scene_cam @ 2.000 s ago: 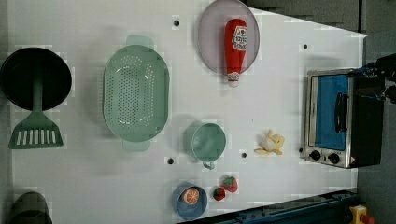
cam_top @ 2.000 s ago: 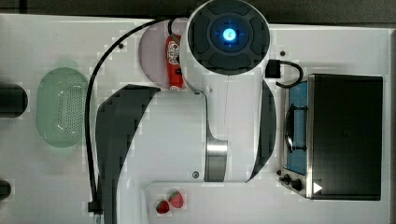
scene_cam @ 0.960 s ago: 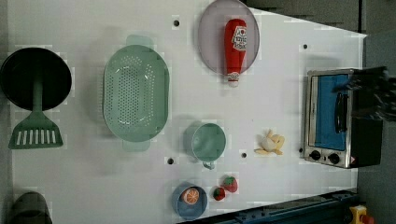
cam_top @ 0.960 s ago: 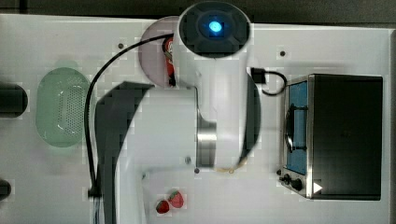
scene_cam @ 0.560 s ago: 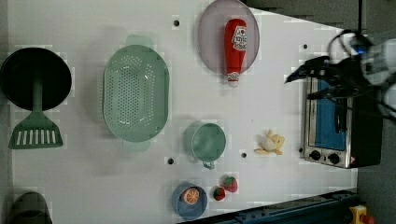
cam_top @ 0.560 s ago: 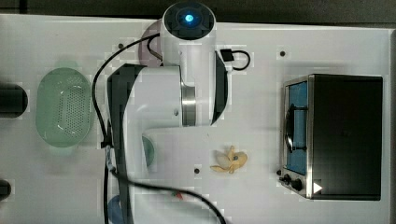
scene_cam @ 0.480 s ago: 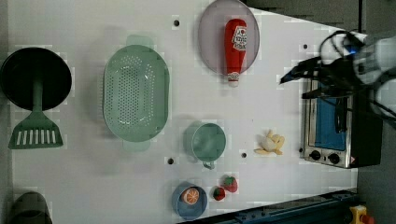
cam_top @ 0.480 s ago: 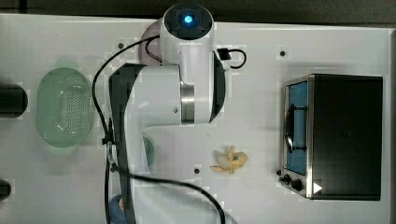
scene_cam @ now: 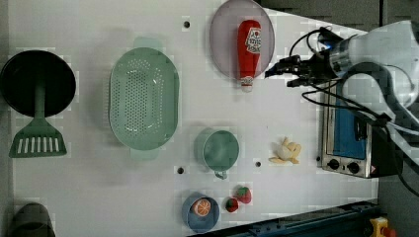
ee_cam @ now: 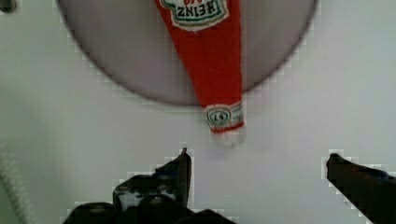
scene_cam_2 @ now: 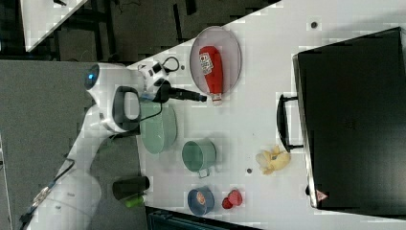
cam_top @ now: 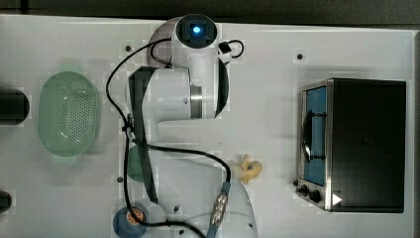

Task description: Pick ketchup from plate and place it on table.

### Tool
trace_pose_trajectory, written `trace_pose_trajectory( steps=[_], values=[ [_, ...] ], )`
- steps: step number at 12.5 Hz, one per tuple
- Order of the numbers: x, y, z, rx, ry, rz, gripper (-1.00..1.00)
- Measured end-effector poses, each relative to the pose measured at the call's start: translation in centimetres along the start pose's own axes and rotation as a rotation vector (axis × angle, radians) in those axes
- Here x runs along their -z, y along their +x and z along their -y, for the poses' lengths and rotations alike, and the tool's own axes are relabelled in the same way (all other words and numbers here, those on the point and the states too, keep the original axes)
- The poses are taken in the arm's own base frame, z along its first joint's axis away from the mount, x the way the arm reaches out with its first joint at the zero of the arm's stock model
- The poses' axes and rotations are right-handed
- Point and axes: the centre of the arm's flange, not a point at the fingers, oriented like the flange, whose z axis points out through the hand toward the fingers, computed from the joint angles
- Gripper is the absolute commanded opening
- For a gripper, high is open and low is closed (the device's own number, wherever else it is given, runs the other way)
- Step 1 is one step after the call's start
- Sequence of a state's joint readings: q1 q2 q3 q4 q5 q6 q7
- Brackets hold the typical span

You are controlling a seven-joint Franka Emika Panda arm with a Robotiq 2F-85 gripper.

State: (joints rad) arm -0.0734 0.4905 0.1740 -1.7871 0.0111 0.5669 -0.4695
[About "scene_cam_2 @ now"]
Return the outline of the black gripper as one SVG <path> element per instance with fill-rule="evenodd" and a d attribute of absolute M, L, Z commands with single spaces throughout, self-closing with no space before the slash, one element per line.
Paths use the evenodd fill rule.
<path fill-rule="evenodd" d="M 155 103 L 164 104 L 170 98 L 173 99 L 175 98 L 177 89 L 172 87 L 168 80 L 158 80 L 157 82 L 154 83 L 154 86 L 157 87 L 157 92 L 155 94 L 155 98 L 153 99 Z M 206 96 L 190 90 L 179 89 L 178 95 L 182 100 L 189 100 L 202 103 L 207 101 Z"/>

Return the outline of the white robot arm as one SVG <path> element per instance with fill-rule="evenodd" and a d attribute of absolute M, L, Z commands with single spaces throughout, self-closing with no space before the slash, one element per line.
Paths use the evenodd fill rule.
<path fill-rule="evenodd" d="M 207 97 L 174 88 L 170 69 L 158 61 L 136 68 L 97 63 L 84 77 L 95 103 L 86 111 L 79 135 L 56 177 L 34 198 L 20 217 L 18 230 L 86 230 L 102 197 L 99 181 L 90 174 L 102 142 L 140 127 L 141 102 L 164 104 L 170 99 L 205 102 Z"/>

